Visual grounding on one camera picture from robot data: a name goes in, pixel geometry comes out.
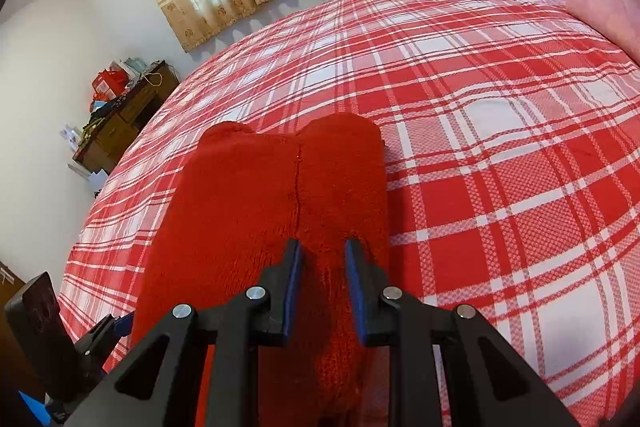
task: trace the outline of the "red garment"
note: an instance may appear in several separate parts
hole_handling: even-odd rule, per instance
[[[294,237],[305,255],[296,317],[286,349],[260,349],[260,424],[315,426],[347,413],[359,401],[366,354],[351,318],[344,242],[360,238],[386,269],[387,223],[383,141],[370,121],[334,114],[295,135],[218,124],[184,168],[150,249],[133,342],[177,303],[205,309],[254,285]],[[208,378],[206,370],[201,398]]]

